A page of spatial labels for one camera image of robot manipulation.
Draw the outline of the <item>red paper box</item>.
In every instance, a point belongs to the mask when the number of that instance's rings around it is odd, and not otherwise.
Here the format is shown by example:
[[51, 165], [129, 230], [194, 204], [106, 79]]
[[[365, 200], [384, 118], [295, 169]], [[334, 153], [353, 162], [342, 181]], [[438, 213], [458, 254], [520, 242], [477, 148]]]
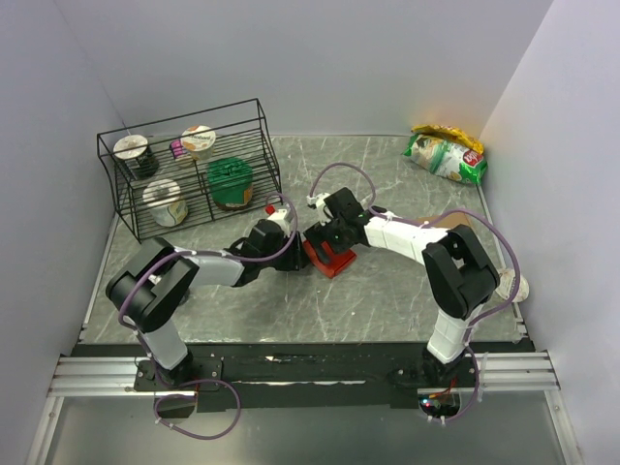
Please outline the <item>red paper box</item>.
[[322, 263], [319, 260], [317, 249], [310, 243], [309, 240], [305, 239], [302, 246], [310, 263], [329, 279], [333, 279], [335, 276], [340, 274], [357, 258], [357, 254], [352, 250], [348, 250], [343, 254], [335, 254], [329, 244], [324, 241], [322, 243], [322, 250], [326, 252], [327, 257], [329, 258], [329, 263]]

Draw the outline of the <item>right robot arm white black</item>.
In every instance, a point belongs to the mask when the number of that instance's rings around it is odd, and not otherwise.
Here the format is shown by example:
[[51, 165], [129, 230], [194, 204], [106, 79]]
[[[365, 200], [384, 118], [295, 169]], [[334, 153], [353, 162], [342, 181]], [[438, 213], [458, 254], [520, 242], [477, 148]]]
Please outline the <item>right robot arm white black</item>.
[[464, 358], [469, 328], [500, 284], [474, 231], [462, 224], [445, 229], [403, 223], [387, 210], [375, 214], [348, 188], [306, 201], [318, 222], [305, 230], [303, 248], [328, 278], [355, 260], [356, 245], [388, 250], [424, 266], [439, 310], [421, 367], [429, 384], [446, 385]]

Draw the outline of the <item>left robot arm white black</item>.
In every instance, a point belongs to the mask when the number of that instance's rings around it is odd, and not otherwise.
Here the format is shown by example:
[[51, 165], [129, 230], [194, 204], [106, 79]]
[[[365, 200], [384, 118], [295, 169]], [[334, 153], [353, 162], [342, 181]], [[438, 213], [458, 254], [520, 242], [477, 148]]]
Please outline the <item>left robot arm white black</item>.
[[191, 287], [240, 288], [266, 268], [299, 271], [307, 264], [301, 233], [286, 232], [273, 220], [259, 221], [248, 236], [222, 251], [175, 248], [156, 237], [108, 281], [106, 297], [118, 310], [119, 323], [150, 355], [158, 380], [180, 389], [190, 382], [194, 362], [172, 316]]

